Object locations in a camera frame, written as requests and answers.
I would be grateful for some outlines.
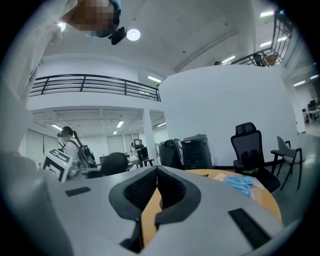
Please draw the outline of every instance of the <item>white cloth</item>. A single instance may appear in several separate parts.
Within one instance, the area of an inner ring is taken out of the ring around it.
[[[77,142],[77,140],[74,138],[70,139],[69,141],[65,144],[64,151],[68,156],[72,157],[74,160],[78,160],[79,159],[78,151],[79,151],[80,145]]]
[[[63,40],[61,28],[54,22],[77,4],[77,0],[44,2],[26,22],[7,52],[2,78],[23,104],[28,102],[47,44],[59,44]]]

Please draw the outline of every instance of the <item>ponytail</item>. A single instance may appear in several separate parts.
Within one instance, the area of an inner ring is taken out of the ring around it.
[[[79,137],[78,137],[78,134],[77,134],[77,132],[74,130],[73,131],[73,135],[74,135],[74,138],[78,141],[78,143],[79,143],[79,145],[80,145],[80,147],[82,146],[82,143],[80,142],[80,139],[79,139]]]

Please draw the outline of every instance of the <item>gray chair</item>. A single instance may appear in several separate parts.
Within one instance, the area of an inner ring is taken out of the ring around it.
[[[299,164],[300,165],[300,169],[299,169],[299,181],[298,181],[298,187],[297,189],[300,188],[300,183],[301,183],[301,175],[302,175],[302,162],[306,160],[305,157],[303,157],[302,155],[302,149],[301,148],[291,148],[291,143],[290,141],[284,141],[281,137],[277,136],[277,141],[278,141],[278,148],[279,150],[272,150],[271,153],[274,154],[274,160],[277,161],[278,156],[282,157],[282,160],[284,160],[286,163],[289,164],[290,169],[289,172],[287,174],[287,176],[285,177],[284,183],[282,184],[282,187],[280,188],[280,190],[282,190],[289,178],[289,175],[292,175],[292,171],[293,171],[293,167],[295,164]],[[281,161],[278,173],[277,173],[277,177],[279,176],[281,167],[282,167],[283,161]]]

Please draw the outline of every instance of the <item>round ceiling light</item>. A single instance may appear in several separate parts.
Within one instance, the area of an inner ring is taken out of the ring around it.
[[[141,34],[140,31],[138,29],[130,29],[128,31],[128,33],[126,34],[126,37],[130,40],[130,41],[137,41],[140,38]]]
[[[62,32],[66,29],[66,23],[64,22],[59,22],[57,25],[61,28]]]

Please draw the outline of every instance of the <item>white ceiling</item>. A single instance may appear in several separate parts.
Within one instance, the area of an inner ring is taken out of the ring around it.
[[[32,114],[33,122],[54,133],[60,131],[51,124],[56,124],[60,128],[69,126],[79,137],[112,136],[114,131],[117,131],[117,135],[144,132],[142,112],[132,109],[105,107],[45,109]],[[151,111],[150,117],[154,130],[157,129],[157,125],[165,123],[163,112]],[[124,123],[117,128],[119,121]]]
[[[106,37],[86,37],[67,26],[63,42],[49,45],[44,55],[118,58],[167,77],[232,55],[242,58],[272,39],[273,17],[260,19],[261,12],[274,9],[266,1],[122,0],[121,5],[120,25],[139,29],[138,41],[125,38],[113,46]]]

